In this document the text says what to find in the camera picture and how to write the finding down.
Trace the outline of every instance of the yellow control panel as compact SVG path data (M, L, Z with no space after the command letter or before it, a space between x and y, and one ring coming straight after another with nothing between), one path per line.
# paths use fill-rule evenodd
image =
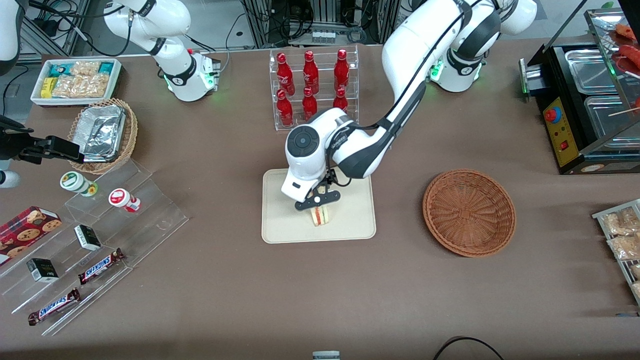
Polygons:
M568 164L571 160L578 157L578 147L573 139L569 122L564 115L564 108L560 98L554 100L545 111L542 112L545 117L547 131L551 138L551 144L554 153L561 167Z

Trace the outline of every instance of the wicker basket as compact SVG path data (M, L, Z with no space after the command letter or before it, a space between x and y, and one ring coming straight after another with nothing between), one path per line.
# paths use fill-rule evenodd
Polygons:
M516 213L507 191L485 174L459 169L438 175L422 200L433 236L471 258L502 250L513 237Z
M95 104L89 105L89 107L99 108L101 106L109 105L121 106L127 112L124 130L122 131L122 140L120 141L120 154L118 154L116 160L112 161L111 163L78 164L74 163L73 161L69 161L71 166L80 172L88 172L95 175L104 174L105 172L107 172L107 170L116 167L118 164L124 164L131 157L133 148L136 146L136 136L138 135L138 120L136 119L136 114L133 113L126 102L119 99L109 99L96 102ZM76 116L76 121L74 121L74 124L71 125L71 131L69 131L69 136L67 137L69 141L74 138L74 134L76 133L76 126L78 125L79 119L80 114Z

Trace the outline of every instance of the coca-cola bottle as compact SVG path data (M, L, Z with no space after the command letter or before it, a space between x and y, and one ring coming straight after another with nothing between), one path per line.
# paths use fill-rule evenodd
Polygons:
M349 63L347 63L347 51L338 50L338 61L333 68L333 87L335 91L339 88L347 88L349 85Z
M280 121L282 121L282 125L289 127L293 125L293 108L291 107L291 102L287 99L287 94L282 89L278 89L276 92L276 96L278 96L278 102L276 103L276 107L278 108L278 115L280 116Z
M302 74L305 77L305 86L309 86L311 91L317 94L320 91L320 79L313 51L305 51L305 67L302 69Z
M345 94L344 88L339 88L335 92L335 99L333 100L333 107L344 111L344 113L347 113L347 106L349 106L349 102L344 97L344 94Z
M296 93L296 87L293 85L293 71L291 71L291 67L287 63L287 57L283 53L279 53L276 56L278 60L278 82L280 83L280 88L283 88L287 95L293 96Z
M318 103L310 86L305 87L305 98L302 99L302 109L305 112L305 121L309 121L318 112Z

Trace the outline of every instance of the brown tablecloth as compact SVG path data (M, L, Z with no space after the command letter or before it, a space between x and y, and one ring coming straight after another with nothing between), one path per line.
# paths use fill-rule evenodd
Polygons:
M2 359L430 359L456 335L508 359L637 359L637 310L590 214L640 197L640 176L559 176L534 102L518 98L517 61L539 40L501 41L467 92L429 85L372 176L373 239L268 245L262 175L287 166L273 129L268 51L233 53L218 93L180 102L151 57L122 58L120 97L140 123L134 159L192 217L133 273L54 337L0 304ZM381 47L360 47L361 123L392 94ZM34 106L36 135L66 136L77 109ZM69 165L14 163L0 222L29 205L57 209ZM454 168L495 178L518 213L512 242L490 258L450 253L420 200ZM458 343L441 359L492 359Z

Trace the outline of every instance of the red cookie box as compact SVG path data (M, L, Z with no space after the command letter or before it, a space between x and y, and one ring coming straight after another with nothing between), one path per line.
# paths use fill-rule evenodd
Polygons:
M0 266L61 224L58 214L31 206L0 226Z

